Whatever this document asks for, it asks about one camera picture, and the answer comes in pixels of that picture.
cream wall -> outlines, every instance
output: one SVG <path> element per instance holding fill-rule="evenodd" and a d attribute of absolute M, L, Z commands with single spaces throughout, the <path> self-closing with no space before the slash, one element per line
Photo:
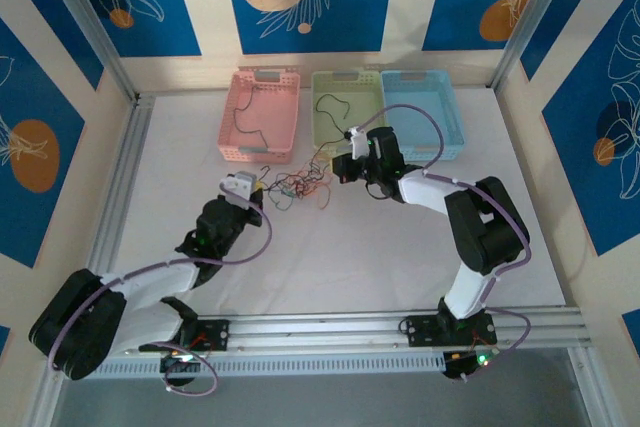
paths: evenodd
<path fill-rule="evenodd" d="M 640 425 L 640 359 L 621 318 L 640 308 L 640 237 L 596 256 L 541 114 L 620 2 L 583 0 L 531 82 L 515 69 L 500 101 L 564 290 L 583 311 L 629 425 Z"/>
<path fill-rule="evenodd" d="M 109 75 L 93 90 L 30 0 L 0 0 L 0 17 L 85 121 L 36 266 L 0 255 L 0 325 L 11 328 L 0 358 L 0 425 L 13 427 L 44 361 L 27 334 L 62 282 L 84 265 L 129 106 Z"/>

tangled wires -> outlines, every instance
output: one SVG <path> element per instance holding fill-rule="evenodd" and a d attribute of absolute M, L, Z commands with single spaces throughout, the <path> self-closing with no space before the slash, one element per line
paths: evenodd
<path fill-rule="evenodd" d="M 320 146 L 311 159 L 305 163 L 304 167 L 295 173 L 280 172 L 276 175 L 275 181 L 265 186 L 264 191 L 267 192 L 269 199 L 276 206 L 276 209 L 287 211 L 293 205 L 295 199 L 303 200 L 317 194 L 321 189 L 326 190 L 326 201 L 322 202 L 318 197 L 318 208 L 324 210 L 331 201 L 331 172 L 329 171 L 329 163 L 319 160 L 320 151 L 327 144 L 341 142 L 342 139 L 332 142 L 325 142 Z M 271 167 L 265 165 L 262 169 L 262 177 L 260 181 L 269 174 Z"/>

black wire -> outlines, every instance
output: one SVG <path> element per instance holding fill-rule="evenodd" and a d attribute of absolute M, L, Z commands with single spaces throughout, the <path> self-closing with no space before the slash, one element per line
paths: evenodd
<path fill-rule="evenodd" d="M 345 112 L 344 116 L 342 117 L 342 120 L 345 120 L 347 118 L 347 116 L 349 115 L 349 112 L 351 111 L 351 104 L 346 101 L 346 100 L 340 100 L 339 98 L 337 98 L 335 95 L 333 94 L 323 94 L 320 96 L 320 98 L 316 101 L 316 105 L 313 107 L 313 110 L 315 110 L 316 112 L 318 112 L 319 114 L 327 114 L 329 116 L 329 118 L 331 119 L 331 122 L 333 123 L 333 126 L 336 128 L 336 130 L 338 130 L 341 134 L 344 135 L 343 130 L 340 128 L 340 126 L 338 125 L 338 123 L 336 122 L 335 117 L 333 116 L 333 114 L 331 112 L 329 112 L 328 110 L 320 110 L 318 109 L 318 105 L 320 105 L 320 102 L 322 102 L 322 100 L 326 97 L 332 97 L 335 100 L 337 100 L 338 102 L 340 102 L 341 104 L 347 104 L 347 111 Z"/>
<path fill-rule="evenodd" d="M 384 197 L 378 197 L 378 196 L 376 196 L 376 195 L 373 195 L 373 194 L 371 193 L 371 191 L 369 190 L 369 186 L 370 186 L 370 185 L 372 185 L 372 184 L 370 184 L 369 182 L 366 182 L 366 183 L 364 184 L 364 187 L 365 187 L 365 189 L 367 189 L 367 194 L 369 194 L 369 197 L 371 197 L 372 199 L 376 199 L 376 200 L 387 200 L 388 198 L 390 198 L 390 197 L 391 197 L 390 195 L 386 195 L 386 196 L 384 196 Z"/>
<path fill-rule="evenodd" d="M 261 182 L 269 174 L 269 172 L 271 172 L 271 167 L 265 165 L 260 169 L 260 172 L 264 172 L 264 174 L 262 174 L 262 176 L 258 179 L 258 182 Z"/>
<path fill-rule="evenodd" d="M 238 112 L 238 111 L 244 112 L 249 108 L 249 106 L 251 105 L 251 102 L 253 102 L 253 92 L 255 91 L 255 89 L 256 89 L 255 85 L 251 87 L 251 96 L 249 97 L 249 102 L 247 102 L 247 105 L 245 105 L 244 108 L 241 109 L 239 107 L 236 107 L 235 109 L 233 109 L 233 125 L 235 126 L 236 130 L 238 132 L 240 132 L 241 134 L 260 134 L 260 138 L 262 139 L 262 142 L 264 142 L 264 146 L 268 150 L 269 149 L 269 144 L 267 143 L 267 139 L 264 138 L 264 134 L 262 133 L 262 129 L 242 130 L 238 126 L 238 119 L 236 117 L 236 112 Z"/>
<path fill-rule="evenodd" d="M 307 164 L 309 165 L 309 169 L 307 170 L 307 172 L 304 175 L 302 175 L 302 174 L 288 174 L 286 172 L 280 172 L 280 173 L 278 173 L 276 175 L 276 178 L 275 178 L 274 182 L 272 182 L 264 190 L 266 192 L 276 192 L 276 193 L 282 194 L 282 193 L 284 193 L 283 184 L 288 183 L 291 179 L 296 179 L 300 184 L 303 185 L 303 188 L 299 192 L 294 192 L 294 194 L 298 198 L 304 197 L 304 194 L 305 194 L 305 191 L 306 191 L 306 186 L 308 184 L 313 183 L 313 182 L 321 181 L 324 178 L 327 169 L 329 168 L 329 164 L 327 164 L 324 167 L 322 167 L 317 162 L 315 162 L 316 157 L 318 156 L 318 154 L 322 151 L 322 149 L 326 145 L 342 142 L 342 140 L 343 139 L 330 140 L 330 141 L 324 142 L 318 148 L 318 150 L 315 151 L 315 153 L 313 154 L 313 157 L 311 157 L 311 160 L 309 160 L 307 162 Z M 269 166 L 265 165 L 260 170 L 261 171 L 265 171 L 265 173 L 260 178 L 260 180 L 262 180 L 262 179 L 264 179 L 266 177 L 266 175 L 269 173 L 269 171 L 271 169 L 270 169 Z"/>

purple cable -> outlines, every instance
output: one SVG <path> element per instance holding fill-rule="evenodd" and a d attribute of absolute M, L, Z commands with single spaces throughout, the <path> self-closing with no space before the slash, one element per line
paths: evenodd
<path fill-rule="evenodd" d="M 222 185 L 220 185 L 220 190 L 228 196 L 236 197 L 242 200 L 243 202 L 246 202 L 245 199 L 243 199 L 239 195 L 234 194 L 233 192 L 228 191 Z M 249 207 L 251 207 L 253 210 L 258 212 L 258 214 L 260 214 L 260 216 L 267 223 L 267 227 L 268 227 L 267 240 L 265 241 L 262 248 L 258 250 L 258 252 L 256 252 L 253 255 L 250 255 L 246 259 L 241 259 L 241 260 L 215 260 L 215 259 L 204 259 L 204 258 L 186 258 L 186 259 L 173 259 L 166 262 L 158 262 L 156 264 L 151 264 L 146 267 L 142 267 L 138 270 L 134 270 L 133 272 L 129 272 L 128 274 L 125 274 L 121 278 L 114 279 L 111 282 L 104 284 L 102 287 L 96 290 L 93 294 L 91 294 L 87 298 L 87 300 L 85 300 L 82 304 L 80 304 L 80 307 L 78 307 L 76 311 L 73 314 L 71 314 L 71 317 L 69 317 L 69 320 L 67 320 L 67 322 L 64 324 L 64 326 L 60 330 L 60 333 L 56 337 L 56 340 L 53 342 L 53 345 L 51 346 L 51 350 L 49 351 L 49 356 L 47 358 L 47 365 L 49 366 L 49 368 L 51 370 L 59 370 L 56 368 L 54 364 L 54 359 L 56 357 L 56 354 L 58 353 L 58 350 L 60 349 L 60 345 L 62 344 L 62 341 L 69 333 L 69 330 L 71 330 L 71 327 L 73 327 L 73 324 L 75 324 L 75 322 L 78 320 L 78 318 L 80 318 L 80 316 L 84 313 L 84 311 L 87 310 L 103 293 L 105 293 L 111 287 L 114 287 L 118 284 L 123 284 L 126 281 L 134 277 L 138 277 L 139 275 L 146 274 L 147 272 L 152 272 L 157 269 L 171 267 L 172 265 L 193 264 L 196 262 L 202 262 L 203 264 L 214 264 L 214 265 L 240 265 L 240 264 L 245 264 L 247 262 L 251 262 L 252 260 L 255 260 L 260 255 L 262 255 L 264 251 L 267 250 L 267 247 L 269 247 L 269 244 L 271 243 L 271 239 L 273 237 L 273 226 L 271 225 L 271 221 L 269 220 L 269 217 L 267 216 L 267 214 L 265 214 L 264 211 L 260 207 L 258 207 L 258 205 L 254 204 L 253 202 L 248 202 L 248 204 L 249 204 Z M 183 351 L 182 349 L 183 348 L 181 347 L 180 349 L 176 348 L 175 350 Z M 186 352 L 186 353 L 188 353 L 189 355 L 193 355 L 194 357 L 200 360 L 200 357 L 197 354 L 193 352 Z M 206 362 L 204 364 L 207 367 L 212 369 L 212 367 L 210 367 Z"/>
<path fill-rule="evenodd" d="M 511 310 L 501 309 L 501 308 L 498 308 L 498 307 L 487 307 L 486 309 L 491 311 L 491 312 L 494 312 L 496 314 L 512 315 L 514 317 L 519 317 L 522 320 L 524 320 L 525 327 L 524 327 L 524 332 L 522 333 L 522 335 L 518 338 L 518 340 L 516 340 L 513 344 L 511 344 L 507 349 L 501 350 L 498 355 L 507 355 L 507 354 L 510 354 L 510 353 L 514 352 L 520 346 L 520 344 L 522 344 L 525 341 L 525 339 L 529 336 L 529 333 L 531 332 L 531 321 L 529 320 L 529 317 L 527 317 L 526 315 L 519 314 L 517 312 L 513 312 Z M 480 373 L 484 372 L 484 371 L 485 371 L 485 369 L 478 369 L 475 372 L 473 372 L 472 374 L 469 374 L 469 375 L 465 376 L 464 378 L 462 378 L 462 380 L 464 382 L 466 382 L 467 379 L 469 379 L 470 377 L 476 377 L 477 375 L 480 375 Z"/>
<path fill-rule="evenodd" d="M 166 372 L 164 373 L 164 377 L 162 378 L 162 380 L 164 381 L 164 385 L 167 388 L 167 391 L 173 392 L 174 394 L 178 394 L 178 395 L 184 395 L 185 397 L 204 397 L 205 395 L 213 394 L 216 391 L 216 389 L 218 388 L 218 374 L 216 373 L 216 369 L 213 368 L 213 365 L 211 365 L 207 361 L 207 359 L 173 342 L 152 342 L 152 344 L 157 345 L 158 347 L 166 347 L 172 350 L 177 350 L 178 352 L 182 352 L 183 354 L 193 355 L 196 359 L 198 359 L 198 362 L 204 365 L 213 374 L 213 384 L 207 390 L 203 390 L 202 392 L 187 392 L 186 390 L 176 389 L 174 386 L 172 386 L 169 383 L 169 374 L 171 373 L 171 367 L 170 367 L 166 370 Z"/>
<path fill-rule="evenodd" d="M 390 110 L 393 110 L 393 109 L 411 109 L 411 110 L 415 110 L 416 112 L 421 113 L 427 119 L 429 119 L 429 122 L 431 122 L 433 127 L 436 129 L 436 133 L 438 134 L 438 141 L 439 141 L 438 142 L 438 153 L 436 153 L 436 156 L 433 159 L 431 159 L 429 162 L 427 162 L 427 165 L 424 166 L 425 169 L 428 169 L 433 164 L 435 164 L 438 160 L 440 160 L 440 157 L 442 157 L 442 153 L 444 152 L 444 136 L 442 135 L 442 130 L 440 130 L 440 127 L 438 127 L 438 123 L 436 122 L 436 120 L 431 116 L 431 114 L 429 114 L 427 111 L 421 109 L 420 107 L 416 107 L 415 105 L 411 105 L 411 104 L 393 104 L 393 105 L 390 105 L 389 107 L 385 107 L 384 109 L 382 109 L 380 112 L 376 112 L 376 114 L 373 117 L 371 117 L 364 124 L 359 126 L 358 130 L 364 130 L 364 128 L 367 125 L 369 125 L 371 122 L 376 120 L 382 114 L 384 114 L 385 112 L 389 112 Z"/>
<path fill-rule="evenodd" d="M 522 243 L 522 246 L 523 246 L 524 252 L 525 252 L 524 258 L 522 260 L 518 260 L 516 262 L 513 262 L 512 264 L 508 264 L 508 265 L 505 265 L 503 267 L 500 267 L 499 269 L 496 270 L 495 275 L 491 278 L 491 280 L 489 280 L 489 283 L 487 284 L 487 286 L 485 287 L 484 291 L 482 292 L 482 295 L 480 296 L 480 303 L 484 305 L 485 301 L 487 300 L 487 297 L 489 297 L 489 294 L 491 293 L 491 290 L 493 290 L 493 287 L 496 284 L 496 278 L 498 276 L 500 276 L 501 274 L 504 274 L 505 272 L 509 272 L 510 270 L 517 269 L 518 267 L 522 267 L 523 265 L 527 264 L 531 260 L 531 257 L 532 257 L 533 254 L 531 252 L 531 246 L 529 245 L 529 241 L 527 240 L 526 235 L 524 234 L 524 232 L 522 231 L 522 229 L 520 228 L 518 223 L 513 219 L 513 217 L 511 217 L 511 215 L 509 215 L 509 213 L 505 210 L 505 208 L 502 207 L 489 194 L 487 194 L 486 192 L 482 191 L 481 189 L 479 189 L 475 185 L 471 185 L 471 184 L 467 184 L 466 182 L 461 182 L 461 181 L 458 181 L 458 180 L 454 180 L 454 179 L 452 179 L 450 177 L 446 177 L 444 175 L 430 174 L 430 173 L 427 172 L 427 169 L 429 169 L 429 167 L 431 167 L 433 164 L 435 164 L 440 159 L 440 157 L 442 156 L 442 153 L 444 152 L 444 136 L 442 135 L 442 130 L 440 129 L 440 126 L 435 121 L 435 119 L 431 115 L 429 115 L 426 111 L 424 111 L 423 109 L 421 109 L 419 107 L 416 107 L 415 105 L 410 105 L 410 104 L 394 104 L 394 105 L 390 105 L 389 107 L 386 107 L 385 109 L 383 109 L 380 112 L 376 113 L 373 117 L 371 117 L 369 120 L 367 120 L 364 124 L 359 126 L 358 130 L 363 130 L 367 125 L 369 125 L 371 122 L 373 122 L 375 119 L 377 119 L 384 112 L 388 112 L 391 109 L 397 109 L 397 108 L 407 108 L 407 109 L 415 110 L 416 112 L 421 113 L 427 119 L 429 119 L 429 122 L 431 122 L 433 127 L 436 129 L 436 132 L 438 133 L 438 139 L 440 141 L 440 145 L 439 145 L 439 148 L 438 148 L 438 153 L 436 154 L 436 156 L 431 161 L 429 161 L 423 167 L 422 175 L 427 179 L 436 180 L 436 181 L 439 181 L 439 182 L 444 182 L 446 184 L 457 185 L 457 186 L 460 186 L 462 188 L 469 189 L 472 192 L 474 192 L 475 194 L 477 194 L 480 197 L 482 197 L 482 199 L 484 199 L 486 202 L 491 204 L 491 206 L 494 209 L 496 209 L 498 211 L 498 213 L 500 215 L 502 215 L 502 217 L 504 217 L 504 219 L 507 221 L 509 226 L 513 229 L 513 231 L 518 236 L 518 240 L 520 240 L 520 242 Z M 513 315 L 513 316 L 519 317 L 519 318 L 521 318 L 521 319 L 523 319 L 525 321 L 526 327 L 525 327 L 525 330 L 524 330 L 523 334 L 520 336 L 520 338 L 517 341 L 515 341 L 512 345 L 510 345 L 507 350 L 502 351 L 501 354 L 506 354 L 508 352 L 513 352 L 518 346 L 520 346 L 520 344 L 522 344 L 525 341 L 525 339 L 527 338 L 527 336 L 531 332 L 531 321 L 529 320 L 529 318 L 527 316 L 522 315 L 522 314 L 518 314 L 517 312 L 512 312 L 510 310 L 501 309 L 501 308 L 498 308 L 498 307 L 492 307 L 492 308 L 488 308 L 487 307 L 487 310 L 490 310 L 492 312 L 496 312 L 496 313 L 499 313 L 499 314 Z"/>
<path fill-rule="evenodd" d="M 516 233 L 516 235 L 518 236 L 518 240 L 520 240 L 520 243 L 522 243 L 522 246 L 524 247 L 525 255 L 522 260 L 518 260 L 512 264 L 505 265 L 504 267 L 500 267 L 499 269 L 496 270 L 495 275 L 491 278 L 491 280 L 489 280 L 489 283 L 487 284 L 484 291 L 482 292 L 482 295 L 480 296 L 480 303 L 484 304 L 484 302 L 487 300 L 487 297 L 489 297 L 491 290 L 493 290 L 493 287 L 496 285 L 497 277 L 504 274 L 505 272 L 509 272 L 510 270 L 517 269 L 518 267 L 522 267 L 523 265 L 525 265 L 531 260 L 531 257 L 532 257 L 531 246 L 527 241 L 527 237 L 524 235 L 524 232 L 522 231 L 518 223 L 513 219 L 513 217 L 509 215 L 509 213 L 504 209 L 504 207 L 502 207 L 498 202 L 496 202 L 496 200 L 493 197 L 491 197 L 486 192 L 480 190 L 475 185 L 467 184 L 466 182 L 462 182 L 462 181 L 455 181 L 454 179 L 451 179 L 450 177 L 446 177 L 444 175 L 429 174 L 426 172 L 423 173 L 423 175 L 427 179 L 437 180 L 440 182 L 445 182 L 447 184 L 458 185 L 465 189 L 469 189 L 475 194 L 482 197 L 485 201 L 489 202 L 491 206 L 494 209 L 496 209 L 502 217 L 504 217 L 504 219 L 507 221 L 509 226 Z"/>
<path fill-rule="evenodd" d="M 526 263 L 528 263 L 531 260 L 531 257 L 532 257 L 531 246 L 529 245 L 529 242 L 527 241 L 527 237 L 526 237 L 526 235 L 524 235 L 524 232 L 522 231 L 522 229 L 520 228 L 518 223 L 513 219 L 513 217 L 511 217 L 511 215 L 509 215 L 509 213 L 504 209 L 504 207 L 502 207 L 489 194 L 487 194 L 484 191 L 480 190 L 475 185 L 467 184 L 466 182 L 457 181 L 457 180 L 452 179 L 451 177 L 446 177 L 444 175 L 429 174 L 427 172 L 427 169 L 429 167 L 431 167 L 433 164 L 435 164 L 440 159 L 440 157 L 442 156 L 442 153 L 444 152 L 444 136 L 442 135 L 442 130 L 440 129 L 440 126 L 438 125 L 438 123 L 425 110 L 421 109 L 420 107 L 416 107 L 415 105 L 411 105 L 411 104 L 393 104 L 393 105 L 390 105 L 389 107 L 385 107 L 380 112 L 377 112 L 373 117 L 371 117 L 365 123 L 360 125 L 358 127 L 358 130 L 363 130 L 367 125 L 369 125 L 375 119 L 380 117 L 383 113 L 388 112 L 389 110 L 398 109 L 398 108 L 411 109 L 411 110 L 415 110 L 416 112 L 421 113 L 422 115 L 424 115 L 429 120 L 429 122 L 431 122 L 433 127 L 436 129 L 436 132 L 438 133 L 438 139 L 440 141 L 439 142 L 440 145 L 438 147 L 438 153 L 436 154 L 436 156 L 432 160 L 430 160 L 427 163 L 427 165 L 425 165 L 423 167 L 422 174 L 424 175 L 424 177 L 427 178 L 427 179 L 437 180 L 439 182 L 444 182 L 446 184 L 458 185 L 458 186 L 460 186 L 462 188 L 469 189 L 472 192 L 474 192 L 475 194 L 477 194 L 480 197 L 482 197 L 485 201 L 487 201 L 489 204 L 491 204 L 491 206 L 494 209 L 496 209 L 500 213 L 500 215 L 502 215 L 502 217 L 504 217 L 504 219 L 507 221 L 509 226 L 516 233 L 516 235 L 518 236 L 518 240 L 520 240 L 520 242 L 522 243 L 522 246 L 524 247 L 525 256 L 524 256 L 524 258 L 522 260 L 519 260 L 519 261 L 514 262 L 512 264 L 509 264 L 509 265 L 505 265 L 504 267 L 501 267 L 498 270 L 496 270 L 496 273 L 495 273 L 494 277 L 491 278 L 491 280 L 487 284 L 487 287 L 485 288 L 485 290 L 483 291 L 482 295 L 480 296 L 480 302 L 484 303 L 485 300 L 487 299 L 487 297 L 489 297 L 489 294 L 491 293 L 491 290 L 493 289 L 493 287 L 496 284 L 496 277 L 498 277 L 501 274 L 504 274 L 505 272 L 508 272 L 510 270 L 517 269 L 518 267 L 522 267 L 523 265 L 525 265 Z"/>

purple wire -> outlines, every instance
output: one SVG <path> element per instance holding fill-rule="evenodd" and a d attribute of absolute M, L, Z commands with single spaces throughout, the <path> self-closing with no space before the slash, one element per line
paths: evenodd
<path fill-rule="evenodd" d="M 243 202 L 246 202 L 245 199 L 243 199 L 239 195 L 234 194 L 233 192 L 228 191 L 222 185 L 220 185 L 220 190 L 222 192 L 224 192 L 228 196 L 236 197 L 236 198 L 242 200 Z M 93 294 L 91 294 L 87 298 L 87 300 L 85 300 L 82 304 L 80 304 L 80 307 L 78 307 L 76 309 L 76 311 L 73 314 L 71 314 L 71 317 L 69 317 L 69 320 L 67 320 L 67 322 L 64 324 L 64 326 L 60 330 L 60 333 L 58 334 L 58 336 L 56 337 L 56 340 L 53 342 L 53 345 L 51 346 L 51 350 L 49 351 L 49 356 L 47 358 L 47 365 L 49 366 L 49 369 L 51 369 L 51 370 L 59 370 L 59 369 L 56 368 L 56 366 L 54 364 L 54 359 L 56 357 L 56 354 L 58 353 L 58 350 L 60 349 L 60 345 L 62 345 L 62 341 L 64 340 L 64 338 L 69 333 L 69 330 L 71 330 L 71 327 L 73 327 L 73 324 L 75 324 L 76 321 L 80 318 L 80 316 L 102 294 L 104 294 L 110 288 L 112 288 L 112 287 L 114 287 L 114 286 L 116 286 L 118 284 L 123 284 L 126 281 L 128 281 L 128 280 L 130 280 L 130 279 L 132 279 L 134 277 L 138 277 L 139 275 L 146 274 L 147 272 L 152 272 L 154 270 L 161 269 L 161 268 L 171 267 L 172 265 L 193 264 L 193 263 L 196 263 L 196 262 L 201 262 L 203 264 L 214 264 L 214 265 L 240 265 L 240 264 L 245 264 L 247 262 L 251 262 L 252 260 L 255 260 L 260 255 L 262 255 L 264 253 L 264 251 L 267 250 L 267 247 L 269 247 L 269 244 L 271 243 L 271 239 L 273 237 L 273 226 L 271 225 L 271 221 L 269 220 L 269 217 L 267 216 L 267 214 L 257 204 L 254 204 L 253 202 L 248 202 L 248 204 L 249 204 L 249 207 L 251 207 L 253 210 L 258 212 L 258 214 L 260 214 L 260 216 L 267 223 L 267 227 L 268 227 L 267 240 L 265 241 L 265 243 L 262 246 L 262 248 L 260 248 L 260 250 L 258 250 L 258 252 L 256 252 L 253 255 L 250 255 L 246 259 L 241 259 L 241 260 L 215 260 L 215 259 L 205 259 L 205 258 L 172 259 L 172 260 L 169 260 L 169 261 L 158 262 L 158 263 L 155 263 L 155 264 L 148 265 L 146 267 L 142 267 L 142 268 L 140 268 L 138 270 L 134 270 L 133 272 L 129 272 L 129 273 L 125 274 L 121 278 L 114 279 L 111 282 L 108 282 L 108 283 L 104 284 L 102 287 L 100 287 L 98 290 L 96 290 Z M 195 354 L 193 352 L 187 352 L 187 353 L 189 355 L 194 355 L 195 357 L 198 357 L 197 354 Z"/>
<path fill-rule="evenodd" d="M 501 274 L 504 274 L 505 272 L 509 272 L 510 270 L 517 269 L 518 267 L 522 267 L 523 265 L 527 264 L 531 260 L 531 257 L 532 257 L 533 254 L 531 252 L 531 246 L 529 245 L 529 241 L 527 240 L 527 236 L 524 234 L 524 232 L 522 231 L 522 229 L 520 228 L 518 223 L 513 219 L 513 217 L 511 217 L 511 215 L 509 215 L 509 213 L 505 210 L 505 208 L 502 207 L 493 197 L 491 197 L 489 194 L 487 194 L 483 190 L 479 189 L 475 185 L 471 185 L 471 184 L 468 184 L 466 182 L 454 180 L 451 177 L 446 177 L 444 175 L 438 175 L 438 174 L 430 174 L 430 173 L 427 172 L 427 169 L 429 169 L 429 167 L 431 167 L 433 164 L 435 164 L 440 159 L 440 157 L 442 156 L 442 153 L 444 152 L 444 136 L 442 135 L 442 130 L 440 129 L 440 126 L 435 121 L 435 119 L 431 115 L 429 115 L 426 111 L 421 109 L 420 107 L 416 107 L 415 105 L 410 105 L 410 104 L 393 104 L 393 105 L 390 105 L 389 107 L 384 108 L 380 112 L 377 112 L 373 117 L 371 117 L 364 124 L 362 124 L 360 127 L 358 127 L 358 130 L 363 130 L 367 125 L 371 124 L 371 122 L 373 122 L 375 119 L 377 119 L 383 113 L 388 112 L 389 110 L 392 110 L 392 109 L 397 109 L 397 108 L 411 109 L 411 110 L 415 110 L 416 112 L 421 113 L 427 119 L 429 119 L 429 122 L 431 122 L 433 127 L 436 129 L 436 132 L 438 133 L 438 139 L 440 141 L 440 145 L 439 145 L 439 148 L 438 148 L 438 153 L 436 154 L 436 156 L 431 161 L 429 161 L 423 167 L 422 175 L 427 179 L 436 180 L 436 181 L 439 181 L 439 182 L 444 182 L 446 184 L 457 185 L 459 187 L 462 187 L 462 188 L 465 188 L 465 189 L 469 189 L 472 192 L 474 192 L 475 194 L 477 194 L 480 197 L 482 197 L 483 200 L 485 200 L 486 202 L 491 204 L 491 206 L 494 209 L 496 209 L 498 211 L 498 213 L 500 215 L 502 215 L 502 217 L 504 217 L 504 219 L 507 221 L 509 226 L 516 233 L 516 235 L 518 236 L 518 240 L 520 240 L 520 242 L 522 243 L 522 246 L 524 247 L 525 256 L 524 256 L 523 259 L 518 260 L 516 262 L 513 262 L 511 264 L 505 265 L 503 267 L 500 267 L 499 269 L 496 270 L 495 275 L 489 280 L 489 283 L 487 284 L 487 286 L 485 287 L 484 291 L 482 292 L 482 295 L 480 296 L 480 303 L 484 305 L 485 301 L 487 300 L 487 297 L 489 297 L 489 294 L 491 293 L 491 291 L 493 290 L 493 287 L 496 284 L 496 279 L 497 279 L 498 276 L 500 276 Z M 518 340 L 516 340 L 512 345 L 510 345 L 507 350 L 502 351 L 501 354 L 506 354 L 507 352 L 513 352 L 520 344 L 522 344 L 525 341 L 525 339 L 527 338 L 527 336 L 531 332 L 531 321 L 529 320 L 529 318 L 527 316 L 522 315 L 522 314 L 518 314 L 516 312 L 512 312 L 510 310 L 501 309 L 501 308 L 498 308 L 498 307 L 487 308 L 487 310 L 490 310 L 492 312 L 496 312 L 496 313 L 499 313 L 499 314 L 513 315 L 513 316 L 519 317 L 519 318 L 521 318 L 521 319 L 523 319 L 525 321 L 526 327 L 525 327 L 525 330 L 524 330 L 523 334 L 520 336 L 520 338 Z"/>
<path fill-rule="evenodd" d="M 501 309 L 499 307 L 487 307 L 486 309 L 488 311 L 494 312 L 496 314 L 512 315 L 514 317 L 519 317 L 522 320 L 524 320 L 525 327 L 524 327 L 524 332 L 522 333 L 522 335 L 518 338 L 518 340 L 516 340 L 513 344 L 511 344 L 507 349 L 501 350 L 498 355 L 507 355 L 507 354 L 513 353 L 525 341 L 525 339 L 531 333 L 531 320 L 529 320 L 529 317 L 527 317 L 526 315 L 519 314 L 517 312 L 513 312 L 512 310 Z M 463 380 L 466 382 L 466 380 L 469 379 L 470 377 L 476 377 L 476 376 L 480 375 L 481 372 L 484 372 L 485 370 L 486 369 L 478 369 L 475 372 L 473 372 L 472 374 L 467 375 Z"/>
<path fill-rule="evenodd" d="M 216 391 L 216 389 L 218 388 L 218 374 L 216 373 L 216 369 L 213 368 L 213 365 L 211 365 L 207 361 L 207 359 L 173 342 L 152 342 L 152 344 L 157 345 L 158 347 L 166 347 L 172 350 L 177 350 L 178 352 L 182 352 L 183 354 L 193 355 L 196 359 L 198 359 L 198 362 L 204 365 L 213 374 L 213 384 L 207 390 L 203 390 L 201 392 L 187 392 L 186 390 L 176 389 L 174 386 L 172 386 L 169 383 L 169 374 L 171 373 L 171 368 L 168 368 L 164 373 L 164 377 L 162 378 L 162 380 L 164 381 L 164 385 L 166 386 L 169 392 L 173 392 L 174 394 L 178 394 L 178 395 L 183 395 L 185 397 L 204 397 L 206 395 L 213 394 Z"/>
<path fill-rule="evenodd" d="M 505 272 L 509 272 L 510 270 L 517 269 L 518 267 L 522 267 L 523 265 L 527 264 L 531 260 L 531 257 L 533 254 L 531 252 L 531 246 L 527 241 L 527 237 L 524 235 L 524 232 L 522 231 L 518 223 L 513 219 L 513 217 L 509 215 L 509 213 L 504 209 L 504 207 L 502 207 L 498 202 L 496 202 L 496 200 L 493 197 L 491 197 L 489 194 L 487 194 L 483 190 L 480 190 L 475 185 L 467 184 L 466 182 L 462 182 L 462 181 L 456 181 L 444 175 L 429 174 L 429 173 L 424 173 L 423 175 L 427 179 L 437 180 L 440 182 L 445 182 L 447 184 L 458 185 L 465 189 L 469 189 L 473 191 L 475 194 L 482 197 L 483 200 L 489 202 L 489 204 L 491 204 L 491 206 L 494 209 L 496 209 L 502 217 L 504 217 L 504 219 L 507 221 L 509 226 L 516 233 L 516 235 L 518 236 L 518 240 L 520 240 L 520 243 L 522 243 L 522 246 L 524 247 L 525 255 L 522 260 L 518 260 L 512 264 L 505 265 L 504 267 L 500 267 L 499 269 L 496 270 L 495 275 L 491 278 L 491 280 L 489 280 L 489 283 L 487 284 L 484 291 L 482 292 L 482 295 L 480 296 L 480 303 L 484 304 L 484 302 L 487 300 L 487 297 L 489 297 L 489 294 L 493 290 L 493 287 L 496 285 L 497 277 L 504 274 Z"/>
<path fill-rule="evenodd" d="M 424 166 L 425 169 L 428 169 L 433 164 L 435 164 L 438 160 L 440 160 L 440 157 L 442 157 L 442 153 L 444 152 L 444 136 L 442 135 L 442 130 L 440 130 L 440 127 L 438 127 L 438 123 L 436 122 L 436 120 L 426 110 L 423 110 L 420 107 L 416 107 L 415 105 L 411 105 L 411 104 L 393 104 L 393 105 L 390 105 L 388 107 L 385 107 L 380 112 L 376 112 L 373 117 L 371 117 L 364 124 L 359 126 L 358 130 L 364 130 L 364 128 L 367 125 L 369 125 L 371 122 L 376 120 L 382 114 L 384 114 L 385 112 L 389 112 L 390 110 L 393 110 L 393 109 L 411 109 L 411 110 L 415 110 L 416 112 L 421 113 L 427 119 L 429 119 L 429 122 L 431 122 L 433 127 L 436 129 L 436 133 L 438 134 L 438 153 L 436 154 L 436 156 L 433 159 L 431 159 L 429 162 L 427 162 L 427 164 Z"/>

